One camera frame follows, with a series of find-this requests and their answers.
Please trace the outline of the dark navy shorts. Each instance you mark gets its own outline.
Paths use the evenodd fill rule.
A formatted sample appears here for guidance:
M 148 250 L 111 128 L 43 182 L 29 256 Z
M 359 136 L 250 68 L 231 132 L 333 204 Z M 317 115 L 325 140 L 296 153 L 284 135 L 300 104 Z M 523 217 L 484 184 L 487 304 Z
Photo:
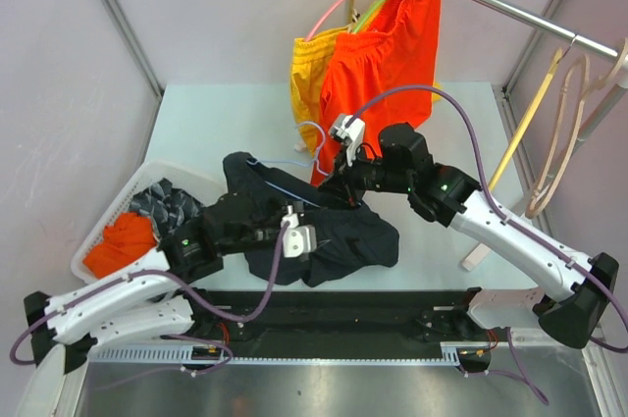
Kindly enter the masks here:
M 248 152 L 227 155 L 223 172 L 228 192 L 251 199 L 255 221 L 279 219 L 288 202 L 303 203 L 305 220 L 314 227 L 318 246 L 304 260 L 282 258 L 277 285 L 301 281 L 317 287 L 365 267 L 397 264 L 398 230 L 366 203 L 351 207 L 285 171 L 263 165 Z

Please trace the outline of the blue wire hanger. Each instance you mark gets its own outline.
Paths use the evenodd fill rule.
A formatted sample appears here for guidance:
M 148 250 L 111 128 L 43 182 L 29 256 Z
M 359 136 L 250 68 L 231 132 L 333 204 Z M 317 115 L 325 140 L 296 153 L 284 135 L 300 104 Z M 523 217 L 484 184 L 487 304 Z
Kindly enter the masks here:
M 320 134 L 316 124 L 277 124 L 256 130 L 252 143 L 244 150 L 244 166 L 261 179 L 262 184 L 277 194 L 303 202 L 311 207 L 341 208 L 342 199 L 321 191 L 310 181 L 313 174 L 322 175 L 318 145 L 314 154 L 297 143 L 297 130 L 313 129 Z

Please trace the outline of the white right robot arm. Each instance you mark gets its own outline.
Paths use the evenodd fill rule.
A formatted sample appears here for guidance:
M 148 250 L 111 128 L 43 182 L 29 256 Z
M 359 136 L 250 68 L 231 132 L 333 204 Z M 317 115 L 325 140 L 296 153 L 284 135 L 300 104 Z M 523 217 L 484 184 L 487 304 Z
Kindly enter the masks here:
M 384 128 L 381 154 L 362 151 L 365 124 L 341 115 L 330 128 L 340 145 L 322 189 L 350 202 L 367 191 L 401 193 L 423 220 L 487 246 L 534 282 L 529 289 L 470 289 L 452 315 L 454 331 L 476 339 L 488 329 L 538 327 L 559 343 L 581 349 L 609 303 L 618 263 L 591 257 L 522 221 L 464 172 L 434 162 L 424 136 L 410 124 Z

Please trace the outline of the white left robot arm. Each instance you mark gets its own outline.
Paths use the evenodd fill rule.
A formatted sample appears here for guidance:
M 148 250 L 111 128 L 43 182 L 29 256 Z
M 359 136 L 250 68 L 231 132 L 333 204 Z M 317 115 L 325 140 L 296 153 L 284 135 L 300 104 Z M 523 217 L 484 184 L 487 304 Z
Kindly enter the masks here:
M 39 366 L 61 347 L 65 370 L 73 372 L 90 350 L 115 341 L 186 332 L 203 339 L 215 331 L 217 317 L 251 322 L 270 300 L 281 261 L 317 249 L 313 217 L 323 210 L 303 199 L 273 199 L 260 211 L 251 197 L 227 193 L 128 266 L 72 292 L 28 295 L 28 327 L 12 345 L 10 360 Z M 252 312 L 231 313 L 193 288 L 194 282 L 221 271 L 226 256 L 265 248 L 273 250 L 270 277 Z

